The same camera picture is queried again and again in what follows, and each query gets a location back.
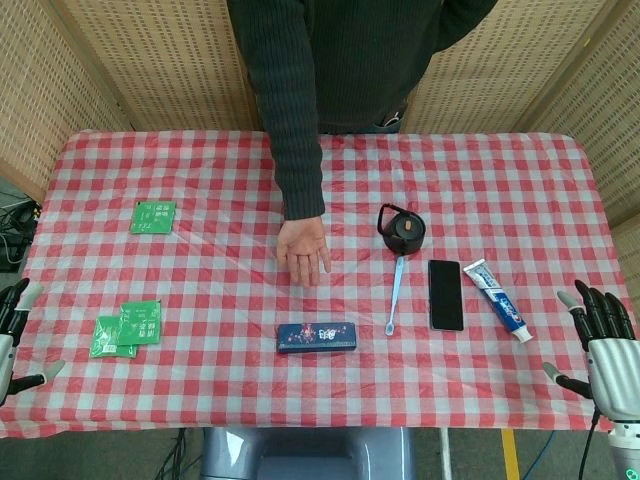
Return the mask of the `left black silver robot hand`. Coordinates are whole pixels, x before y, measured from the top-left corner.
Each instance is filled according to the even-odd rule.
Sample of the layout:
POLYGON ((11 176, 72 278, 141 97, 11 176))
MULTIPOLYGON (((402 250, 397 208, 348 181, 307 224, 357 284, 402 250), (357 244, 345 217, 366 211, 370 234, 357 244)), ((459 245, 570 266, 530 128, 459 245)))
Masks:
POLYGON ((17 348, 29 314, 43 291, 37 282, 23 278, 1 291, 1 405, 9 396, 50 383, 64 368, 65 361, 46 365, 41 373, 14 376, 17 348))

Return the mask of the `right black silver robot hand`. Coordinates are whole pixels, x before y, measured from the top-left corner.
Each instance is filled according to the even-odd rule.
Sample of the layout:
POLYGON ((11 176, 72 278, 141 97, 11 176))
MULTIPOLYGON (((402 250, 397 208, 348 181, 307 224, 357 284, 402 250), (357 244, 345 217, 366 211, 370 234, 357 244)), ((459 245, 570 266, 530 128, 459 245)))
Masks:
POLYGON ((568 293, 557 293, 574 322, 588 370, 586 381, 543 364, 555 384, 594 402, 600 414, 614 423, 639 421, 639 340, 630 315, 615 295, 577 280, 580 301, 568 293))

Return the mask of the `bare human hand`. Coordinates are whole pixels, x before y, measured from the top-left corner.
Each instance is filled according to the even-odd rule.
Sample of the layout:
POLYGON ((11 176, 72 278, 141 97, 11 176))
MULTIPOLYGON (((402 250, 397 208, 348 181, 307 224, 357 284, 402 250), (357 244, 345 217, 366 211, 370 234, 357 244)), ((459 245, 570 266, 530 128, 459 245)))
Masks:
POLYGON ((304 287, 316 286, 320 279, 320 266, 326 273, 331 270, 322 218, 285 221, 277 237, 276 256, 294 283, 304 287))

